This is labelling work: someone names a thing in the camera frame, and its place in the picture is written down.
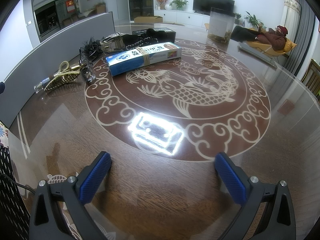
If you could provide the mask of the black flat screen television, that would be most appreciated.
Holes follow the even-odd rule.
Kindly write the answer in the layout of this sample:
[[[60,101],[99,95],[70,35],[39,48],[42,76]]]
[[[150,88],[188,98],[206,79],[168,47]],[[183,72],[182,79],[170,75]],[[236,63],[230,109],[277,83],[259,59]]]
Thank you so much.
[[[193,0],[193,11],[199,14],[209,15],[211,9],[219,9],[227,12],[233,12],[233,0]]]

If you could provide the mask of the rhinestone hair claw clip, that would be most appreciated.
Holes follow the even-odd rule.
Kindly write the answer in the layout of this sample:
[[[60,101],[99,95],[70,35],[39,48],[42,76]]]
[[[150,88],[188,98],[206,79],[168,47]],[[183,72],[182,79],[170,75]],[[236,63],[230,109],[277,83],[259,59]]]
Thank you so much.
[[[126,50],[123,34],[116,32],[100,40],[100,47],[104,54],[117,54]]]

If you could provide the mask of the blue white toothpaste box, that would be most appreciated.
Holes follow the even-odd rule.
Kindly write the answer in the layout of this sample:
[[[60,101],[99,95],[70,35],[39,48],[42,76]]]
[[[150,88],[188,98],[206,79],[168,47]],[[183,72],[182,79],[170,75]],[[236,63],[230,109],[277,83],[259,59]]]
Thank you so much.
[[[117,76],[140,67],[180,58],[182,48],[171,42],[153,44],[127,50],[106,57],[112,76]]]

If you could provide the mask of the green plant beside television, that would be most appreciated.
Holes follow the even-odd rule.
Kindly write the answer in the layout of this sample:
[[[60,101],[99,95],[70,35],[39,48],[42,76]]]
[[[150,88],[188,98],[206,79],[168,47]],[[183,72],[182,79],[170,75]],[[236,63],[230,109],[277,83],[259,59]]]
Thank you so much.
[[[264,24],[261,20],[257,19],[255,14],[250,14],[249,12],[246,12],[245,20],[253,27],[258,29],[259,27],[262,27]]]

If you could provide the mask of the yellow lounge chair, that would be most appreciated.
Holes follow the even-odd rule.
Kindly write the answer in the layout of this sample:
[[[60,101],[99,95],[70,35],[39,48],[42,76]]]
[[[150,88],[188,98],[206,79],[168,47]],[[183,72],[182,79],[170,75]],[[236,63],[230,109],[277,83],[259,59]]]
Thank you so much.
[[[247,30],[255,36],[255,40],[247,41],[247,44],[268,56],[287,54],[297,46],[295,42],[287,38],[288,30],[281,25],[275,29],[269,28],[268,31]]]

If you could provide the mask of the small glass bottle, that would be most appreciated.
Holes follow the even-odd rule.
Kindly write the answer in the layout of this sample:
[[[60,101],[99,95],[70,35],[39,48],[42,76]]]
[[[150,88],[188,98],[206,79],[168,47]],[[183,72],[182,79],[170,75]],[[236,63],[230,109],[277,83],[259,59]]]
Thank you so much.
[[[34,86],[35,93],[37,94],[42,90],[44,91],[53,90],[55,86],[55,81],[56,81],[56,78],[53,76],[42,80],[39,84]]]

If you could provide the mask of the black odor removing bar box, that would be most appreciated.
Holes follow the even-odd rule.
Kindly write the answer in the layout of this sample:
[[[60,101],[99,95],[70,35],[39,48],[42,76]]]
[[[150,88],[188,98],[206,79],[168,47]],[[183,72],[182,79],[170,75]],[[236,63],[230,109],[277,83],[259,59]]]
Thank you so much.
[[[176,32],[169,28],[149,28],[143,30],[135,30],[131,32],[132,35],[138,35],[143,38],[150,37],[157,40],[159,43],[175,42]]]

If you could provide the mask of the green potted plant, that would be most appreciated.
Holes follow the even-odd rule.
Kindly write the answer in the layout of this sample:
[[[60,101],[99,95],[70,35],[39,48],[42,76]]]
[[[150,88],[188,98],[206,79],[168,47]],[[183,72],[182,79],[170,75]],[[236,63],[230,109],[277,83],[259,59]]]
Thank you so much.
[[[176,10],[182,10],[188,4],[188,0],[172,0],[170,2],[170,6],[175,8]]]

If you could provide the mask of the white cardboard sorting box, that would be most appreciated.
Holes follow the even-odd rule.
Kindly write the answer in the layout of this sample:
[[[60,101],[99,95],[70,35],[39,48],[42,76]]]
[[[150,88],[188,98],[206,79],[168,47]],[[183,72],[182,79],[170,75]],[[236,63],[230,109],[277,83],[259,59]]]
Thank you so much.
[[[4,79],[1,122],[10,127],[19,111],[35,93],[34,86],[57,71],[62,61],[79,55],[90,38],[115,33],[113,13],[95,15],[69,25],[29,52]]]

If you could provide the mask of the white tv cabinet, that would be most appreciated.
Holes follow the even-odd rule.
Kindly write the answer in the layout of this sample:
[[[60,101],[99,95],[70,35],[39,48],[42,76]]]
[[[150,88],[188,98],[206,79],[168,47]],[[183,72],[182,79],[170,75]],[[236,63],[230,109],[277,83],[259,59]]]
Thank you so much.
[[[154,10],[155,16],[161,16],[163,22],[192,25],[205,28],[209,24],[210,16],[186,12],[181,10]]]

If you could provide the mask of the clear glass fish tank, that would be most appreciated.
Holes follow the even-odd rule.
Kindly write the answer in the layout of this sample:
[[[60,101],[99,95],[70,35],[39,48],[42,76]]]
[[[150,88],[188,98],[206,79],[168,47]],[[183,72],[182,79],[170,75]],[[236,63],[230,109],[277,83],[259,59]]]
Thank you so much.
[[[234,20],[235,13],[212,7],[207,37],[215,42],[229,44]]]

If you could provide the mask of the clear eyeglasses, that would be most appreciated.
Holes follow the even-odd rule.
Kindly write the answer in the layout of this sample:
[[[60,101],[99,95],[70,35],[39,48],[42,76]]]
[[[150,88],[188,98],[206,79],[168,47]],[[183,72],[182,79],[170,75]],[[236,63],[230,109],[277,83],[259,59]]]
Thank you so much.
[[[81,66],[80,72],[84,80],[87,83],[92,83],[96,78],[93,63],[86,57],[82,48],[79,49],[79,64]]]

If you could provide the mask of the person in red jacket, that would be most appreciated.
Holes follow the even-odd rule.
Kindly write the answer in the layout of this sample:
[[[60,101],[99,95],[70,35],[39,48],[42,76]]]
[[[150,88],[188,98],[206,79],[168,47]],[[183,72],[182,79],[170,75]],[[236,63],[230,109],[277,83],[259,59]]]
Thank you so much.
[[[281,50],[285,47],[287,34],[287,28],[281,25],[278,25],[274,30],[269,28],[268,31],[263,32],[236,26],[232,31],[231,40],[236,42],[258,41],[271,45],[274,50]]]

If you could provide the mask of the red flower bouquet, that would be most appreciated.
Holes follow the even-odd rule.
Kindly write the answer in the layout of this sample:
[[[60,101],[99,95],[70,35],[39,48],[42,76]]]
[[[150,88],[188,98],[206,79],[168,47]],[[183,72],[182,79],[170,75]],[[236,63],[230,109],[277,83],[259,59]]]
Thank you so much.
[[[164,9],[165,9],[165,5],[166,5],[166,3],[167,3],[168,0],[156,0],[156,1],[157,1],[157,3],[159,4],[160,9],[161,9],[161,10],[164,10]]]

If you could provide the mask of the black bow hair clip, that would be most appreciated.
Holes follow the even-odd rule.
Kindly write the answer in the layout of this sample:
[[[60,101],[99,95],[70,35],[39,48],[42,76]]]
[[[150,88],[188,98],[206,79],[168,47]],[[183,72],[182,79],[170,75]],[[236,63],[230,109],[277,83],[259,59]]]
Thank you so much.
[[[79,48],[80,57],[89,61],[94,61],[102,53],[100,40],[96,40],[93,37],[89,41],[85,41],[84,45]]]

